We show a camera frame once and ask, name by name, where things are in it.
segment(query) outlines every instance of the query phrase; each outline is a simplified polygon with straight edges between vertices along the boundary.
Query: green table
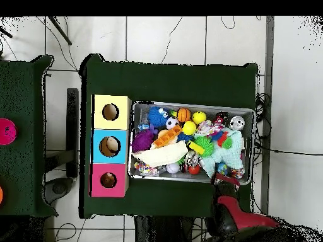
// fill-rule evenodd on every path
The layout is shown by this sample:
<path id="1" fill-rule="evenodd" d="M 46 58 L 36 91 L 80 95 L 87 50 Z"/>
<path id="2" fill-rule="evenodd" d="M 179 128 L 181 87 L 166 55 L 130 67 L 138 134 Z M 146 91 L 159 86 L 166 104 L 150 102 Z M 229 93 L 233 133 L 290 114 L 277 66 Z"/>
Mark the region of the green table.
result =
<path id="1" fill-rule="evenodd" d="M 238 67 L 105 62 L 101 55 L 90 54 L 79 72 L 83 77 L 80 217 L 92 214 L 208 217 L 213 188 L 207 183 L 131 179 L 122 199 L 89 197 L 91 95 L 255 109 L 257 64 Z M 240 206 L 246 211 L 250 206 L 250 186 L 239 189 Z"/>
<path id="2" fill-rule="evenodd" d="M 45 134 L 42 85 L 53 56 L 31 62 L 0 61 L 0 118 L 12 120 L 15 141 L 0 146 L 0 215 L 45 217 L 55 210 L 43 200 Z"/>

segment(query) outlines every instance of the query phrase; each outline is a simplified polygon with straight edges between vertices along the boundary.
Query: yellow ball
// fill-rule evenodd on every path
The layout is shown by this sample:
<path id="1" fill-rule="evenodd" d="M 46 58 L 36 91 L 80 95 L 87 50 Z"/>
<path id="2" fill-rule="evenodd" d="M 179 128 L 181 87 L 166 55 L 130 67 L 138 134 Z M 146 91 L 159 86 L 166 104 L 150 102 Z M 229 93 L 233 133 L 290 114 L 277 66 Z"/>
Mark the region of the yellow ball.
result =
<path id="1" fill-rule="evenodd" d="M 196 124 L 188 120 L 182 127 L 182 132 L 185 135 L 192 135 L 196 131 Z"/>
<path id="2" fill-rule="evenodd" d="M 195 112 L 192 119 L 196 124 L 200 124 L 206 120 L 206 114 L 204 112 Z"/>

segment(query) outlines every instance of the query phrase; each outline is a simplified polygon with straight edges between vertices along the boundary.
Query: orange toy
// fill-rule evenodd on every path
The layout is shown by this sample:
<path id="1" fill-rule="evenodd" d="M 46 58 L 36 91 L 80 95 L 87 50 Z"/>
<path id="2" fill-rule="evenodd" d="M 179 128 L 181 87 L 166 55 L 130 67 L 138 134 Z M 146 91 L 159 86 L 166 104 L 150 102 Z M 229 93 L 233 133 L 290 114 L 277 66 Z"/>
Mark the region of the orange toy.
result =
<path id="1" fill-rule="evenodd" d="M 180 108 L 177 111 L 177 118 L 180 122 L 186 122 L 191 118 L 191 112 L 187 108 Z"/>
<path id="2" fill-rule="evenodd" d="M 0 187 L 0 204 L 1 204 L 2 201 L 3 201 L 3 190 Z"/>
<path id="3" fill-rule="evenodd" d="M 166 146 L 176 135 L 179 135 L 182 132 L 182 128 L 179 125 L 171 128 L 167 131 L 166 134 L 163 134 L 160 138 L 158 138 L 153 144 L 156 147 Z"/>

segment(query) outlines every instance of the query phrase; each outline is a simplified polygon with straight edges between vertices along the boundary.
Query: stacked cubes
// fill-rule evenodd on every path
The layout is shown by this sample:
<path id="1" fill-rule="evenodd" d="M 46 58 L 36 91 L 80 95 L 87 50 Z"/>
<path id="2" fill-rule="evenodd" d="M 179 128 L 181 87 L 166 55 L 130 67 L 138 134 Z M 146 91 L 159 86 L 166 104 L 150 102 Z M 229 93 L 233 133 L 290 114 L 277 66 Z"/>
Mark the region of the stacked cubes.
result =
<path id="1" fill-rule="evenodd" d="M 124 197 L 127 175 L 131 100 L 126 96 L 94 95 L 90 196 Z"/>

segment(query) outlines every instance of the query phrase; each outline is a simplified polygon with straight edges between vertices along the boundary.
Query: red ball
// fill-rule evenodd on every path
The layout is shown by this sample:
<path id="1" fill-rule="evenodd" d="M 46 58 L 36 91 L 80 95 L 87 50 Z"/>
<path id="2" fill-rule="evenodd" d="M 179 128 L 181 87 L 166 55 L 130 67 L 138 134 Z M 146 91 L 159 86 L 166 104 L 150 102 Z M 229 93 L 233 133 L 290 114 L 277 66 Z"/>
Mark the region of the red ball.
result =
<path id="1" fill-rule="evenodd" d="M 189 173 L 192 174 L 192 175 L 196 175 L 199 173 L 199 170 L 200 170 L 200 166 L 199 165 L 196 165 L 195 167 L 189 167 Z"/>

